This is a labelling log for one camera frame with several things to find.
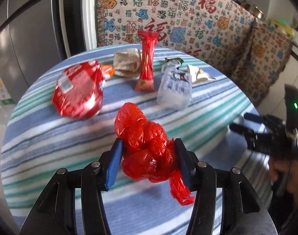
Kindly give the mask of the clear plastic wipes pack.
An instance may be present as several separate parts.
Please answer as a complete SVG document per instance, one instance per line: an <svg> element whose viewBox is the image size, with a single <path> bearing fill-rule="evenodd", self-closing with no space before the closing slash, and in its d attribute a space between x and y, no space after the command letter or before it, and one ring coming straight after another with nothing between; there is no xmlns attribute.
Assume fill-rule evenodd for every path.
<svg viewBox="0 0 298 235"><path fill-rule="evenodd" d="M167 68L161 79L157 103L164 108L184 110L190 105L191 96L191 75L185 71Z"/></svg>

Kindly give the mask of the beige crumpled paper bag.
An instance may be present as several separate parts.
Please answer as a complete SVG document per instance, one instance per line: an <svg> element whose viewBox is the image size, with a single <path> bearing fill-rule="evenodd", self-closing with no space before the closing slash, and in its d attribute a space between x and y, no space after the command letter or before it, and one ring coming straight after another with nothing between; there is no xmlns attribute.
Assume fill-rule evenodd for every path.
<svg viewBox="0 0 298 235"><path fill-rule="evenodd" d="M115 75L125 78L139 77L142 55L136 48L122 49L114 54L113 67Z"/></svg>

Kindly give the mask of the red plastic bag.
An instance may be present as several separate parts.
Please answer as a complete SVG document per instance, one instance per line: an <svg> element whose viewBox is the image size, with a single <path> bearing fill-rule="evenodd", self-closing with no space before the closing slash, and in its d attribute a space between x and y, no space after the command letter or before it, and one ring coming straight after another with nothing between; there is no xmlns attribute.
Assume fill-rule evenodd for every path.
<svg viewBox="0 0 298 235"><path fill-rule="evenodd" d="M138 105L126 102L115 118L115 132L123 140L122 170L134 181L168 181L170 193L182 206L195 198L184 185L174 148L164 128L146 118Z"/></svg>

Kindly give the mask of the black foil wrapper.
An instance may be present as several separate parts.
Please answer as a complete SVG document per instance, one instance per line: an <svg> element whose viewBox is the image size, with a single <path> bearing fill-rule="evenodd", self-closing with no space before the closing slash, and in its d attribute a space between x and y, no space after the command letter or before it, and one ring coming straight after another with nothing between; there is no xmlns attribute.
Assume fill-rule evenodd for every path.
<svg viewBox="0 0 298 235"><path fill-rule="evenodd" d="M168 68L178 69L183 64L183 62L184 61L181 58L165 58L164 64L162 64L161 67L161 72L164 73L165 70Z"/></svg>

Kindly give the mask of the patterned fu character blanket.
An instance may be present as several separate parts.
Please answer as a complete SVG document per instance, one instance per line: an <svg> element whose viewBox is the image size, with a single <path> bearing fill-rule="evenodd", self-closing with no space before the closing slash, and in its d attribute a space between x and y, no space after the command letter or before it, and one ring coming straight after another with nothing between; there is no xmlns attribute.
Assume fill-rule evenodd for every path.
<svg viewBox="0 0 298 235"><path fill-rule="evenodd" d="M230 78L258 106L285 69L292 39L232 0L96 0L99 46L140 43L184 52Z"/></svg>

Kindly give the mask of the red snack bag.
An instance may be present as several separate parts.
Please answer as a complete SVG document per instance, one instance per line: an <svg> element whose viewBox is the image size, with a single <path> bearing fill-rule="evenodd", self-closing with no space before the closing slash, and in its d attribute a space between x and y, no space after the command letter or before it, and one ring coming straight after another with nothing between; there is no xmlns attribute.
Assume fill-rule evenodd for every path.
<svg viewBox="0 0 298 235"><path fill-rule="evenodd" d="M102 108L103 83L104 77L97 61L75 64L58 77L52 103L61 116L91 118Z"/></svg>

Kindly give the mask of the striped blue green tablecloth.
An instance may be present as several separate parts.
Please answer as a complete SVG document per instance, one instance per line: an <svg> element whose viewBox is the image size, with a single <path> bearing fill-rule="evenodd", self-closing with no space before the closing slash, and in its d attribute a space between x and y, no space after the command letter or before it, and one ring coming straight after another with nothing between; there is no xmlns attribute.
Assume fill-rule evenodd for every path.
<svg viewBox="0 0 298 235"><path fill-rule="evenodd" d="M136 92L135 79L114 76L105 83L103 105L97 116L71 119L59 115L52 104L57 78L64 69L82 61L113 64L114 53L140 45L97 48L55 65L42 74L16 105L7 125L1 150L1 179L5 198L19 228L48 181L59 168L82 169L115 141L114 120L126 102L136 103L145 116L162 125L168 138L181 138L186 148L212 167L239 167L265 205L271 198L268 157L246 151L246 141L227 132L243 113L256 110L246 95L225 75L207 62L183 52L156 47L154 83L161 82L165 58L181 58L187 65L203 69L214 81L192 87L189 107L164 109L156 102L157 92ZM112 234L185 234L193 205L181 206L170 194L169 182L134 182L120 169L103 202Z"/></svg>

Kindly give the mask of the metal pot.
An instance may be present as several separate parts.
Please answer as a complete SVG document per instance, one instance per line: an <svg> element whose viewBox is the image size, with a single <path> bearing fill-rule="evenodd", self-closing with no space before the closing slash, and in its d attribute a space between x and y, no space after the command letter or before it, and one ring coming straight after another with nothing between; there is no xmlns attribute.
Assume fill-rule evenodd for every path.
<svg viewBox="0 0 298 235"><path fill-rule="evenodd" d="M258 19L262 19L264 17L263 12L260 9L258 9L256 5L248 4L246 0L242 0L242 1L236 0L236 3L238 3L238 5L240 5L249 13L251 13L254 17Z"/></svg>

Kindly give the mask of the orange small wrapper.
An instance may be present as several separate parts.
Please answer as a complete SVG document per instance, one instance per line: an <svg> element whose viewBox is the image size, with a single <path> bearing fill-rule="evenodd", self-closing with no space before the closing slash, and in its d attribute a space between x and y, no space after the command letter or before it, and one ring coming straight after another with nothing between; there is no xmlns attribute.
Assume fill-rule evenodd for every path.
<svg viewBox="0 0 298 235"><path fill-rule="evenodd" d="M101 65L101 72L105 80L111 79L115 74L115 69L112 65Z"/></svg>

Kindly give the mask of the grey refrigerator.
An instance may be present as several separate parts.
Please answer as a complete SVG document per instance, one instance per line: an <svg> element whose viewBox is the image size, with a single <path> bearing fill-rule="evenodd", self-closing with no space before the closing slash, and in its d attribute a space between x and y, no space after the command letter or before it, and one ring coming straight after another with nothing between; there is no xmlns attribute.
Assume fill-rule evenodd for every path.
<svg viewBox="0 0 298 235"><path fill-rule="evenodd" d="M4 0L0 6L0 77L15 103L67 58L59 2Z"/></svg>

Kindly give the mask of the white red paper carton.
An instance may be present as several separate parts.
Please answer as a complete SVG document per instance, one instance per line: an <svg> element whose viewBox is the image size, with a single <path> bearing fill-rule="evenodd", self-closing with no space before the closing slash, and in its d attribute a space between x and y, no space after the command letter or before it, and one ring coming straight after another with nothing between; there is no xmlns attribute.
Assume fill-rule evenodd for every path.
<svg viewBox="0 0 298 235"><path fill-rule="evenodd" d="M216 80L216 78L210 77L208 73L196 66L187 65L187 72L191 75L193 84Z"/></svg>

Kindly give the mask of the tall red wrapper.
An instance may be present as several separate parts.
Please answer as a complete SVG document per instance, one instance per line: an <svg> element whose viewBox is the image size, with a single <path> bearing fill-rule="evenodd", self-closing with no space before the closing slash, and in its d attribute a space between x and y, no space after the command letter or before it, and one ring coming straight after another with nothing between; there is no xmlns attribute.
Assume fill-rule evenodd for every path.
<svg viewBox="0 0 298 235"><path fill-rule="evenodd" d="M139 79L134 88L135 91L155 91L153 59L159 34L152 31L138 31L142 41L142 63Z"/></svg>

